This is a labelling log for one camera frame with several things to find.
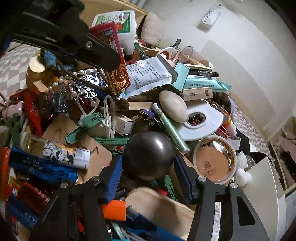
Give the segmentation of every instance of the silver bolt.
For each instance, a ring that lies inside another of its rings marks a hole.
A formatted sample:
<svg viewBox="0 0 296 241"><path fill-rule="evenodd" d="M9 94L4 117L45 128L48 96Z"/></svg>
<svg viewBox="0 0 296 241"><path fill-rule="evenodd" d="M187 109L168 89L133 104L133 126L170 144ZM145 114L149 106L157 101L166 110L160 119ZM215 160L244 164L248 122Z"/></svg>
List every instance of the silver bolt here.
<svg viewBox="0 0 296 241"><path fill-rule="evenodd" d="M236 188L239 187L236 183L230 183L230 186L231 186L233 189L236 189Z"/></svg>
<svg viewBox="0 0 296 241"><path fill-rule="evenodd" d="M67 186L68 186L68 183L61 183L61 185L60 185L60 187L63 189L66 188Z"/></svg>
<svg viewBox="0 0 296 241"><path fill-rule="evenodd" d="M204 177L204 176L199 176L198 180L201 181L201 182L205 182L207 180L207 178Z"/></svg>
<svg viewBox="0 0 296 241"><path fill-rule="evenodd" d="M100 177L99 176L94 176L91 178L94 182L98 182L100 181Z"/></svg>
<svg viewBox="0 0 296 241"><path fill-rule="evenodd" d="M91 49L92 46L93 46L93 42L92 42L92 41L87 41L87 42L86 42L86 47L87 47L88 49Z"/></svg>

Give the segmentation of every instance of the green tube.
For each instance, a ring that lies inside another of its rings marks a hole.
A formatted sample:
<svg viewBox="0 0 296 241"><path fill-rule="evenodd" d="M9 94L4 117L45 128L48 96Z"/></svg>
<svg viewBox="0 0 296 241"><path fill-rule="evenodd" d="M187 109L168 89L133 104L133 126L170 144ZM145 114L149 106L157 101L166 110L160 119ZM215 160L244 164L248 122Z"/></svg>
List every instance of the green tube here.
<svg viewBox="0 0 296 241"><path fill-rule="evenodd" d="M160 121L164 125L165 129L169 133L170 137L172 138L174 144L179 149L180 152L183 154L186 154L190 152L190 148L186 144L186 142L182 139L177 129L174 127L174 125L170 122L170 120L166 117L166 115L163 113L163 111L158 107L156 103L152 105L153 110L160 118Z"/></svg>

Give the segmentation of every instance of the blue fuzzy fabric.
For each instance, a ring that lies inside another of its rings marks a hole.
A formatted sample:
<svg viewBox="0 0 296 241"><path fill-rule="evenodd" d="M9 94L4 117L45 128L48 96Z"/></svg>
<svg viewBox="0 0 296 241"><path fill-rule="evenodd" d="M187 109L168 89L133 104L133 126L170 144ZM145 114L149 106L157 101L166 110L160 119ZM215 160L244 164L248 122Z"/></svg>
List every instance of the blue fuzzy fabric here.
<svg viewBox="0 0 296 241"><path fill-rule="evenodd" d="M61 68L57 65L57 57L50 51L45 50L43 54L44 62L47 66L55 66L57 70L62 71ZM72 70L74 68L73 64L63 65L65 70Z"/></svg>

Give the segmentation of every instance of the black ball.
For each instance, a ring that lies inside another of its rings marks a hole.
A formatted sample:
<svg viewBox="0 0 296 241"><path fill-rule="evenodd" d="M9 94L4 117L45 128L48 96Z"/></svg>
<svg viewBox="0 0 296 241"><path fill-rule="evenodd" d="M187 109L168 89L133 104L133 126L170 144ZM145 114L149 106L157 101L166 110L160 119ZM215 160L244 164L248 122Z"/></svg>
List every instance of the black ball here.
<svg viewBox="0 0 296 241"><path fill-rule="evenodd" d="M129 139L123 161L128 171L143 180L152 181L167 174L174 157L174 147L168 137L147 131Z"/></svg>

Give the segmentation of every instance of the pearl bead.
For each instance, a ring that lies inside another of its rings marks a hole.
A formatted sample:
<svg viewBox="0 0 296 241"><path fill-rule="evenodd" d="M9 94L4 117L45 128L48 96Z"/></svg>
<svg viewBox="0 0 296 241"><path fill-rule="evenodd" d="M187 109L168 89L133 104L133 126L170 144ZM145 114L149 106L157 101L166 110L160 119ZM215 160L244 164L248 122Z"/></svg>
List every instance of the pearl bead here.
<svg viewBox="0 0 296 241"><path fill-rule="evenodd" d="M96 106L96 102L94 100L91 102L91 106L92 107L95 107Z"/></svg>
<svg viewBox="0 0 296 241"><path fill-rule="evenodd" d="M73 96L73 97L76 97L76 96L77 96L77 92L76 92L76 91L73 91L73 92L72 92L72 96Z"/></svg>

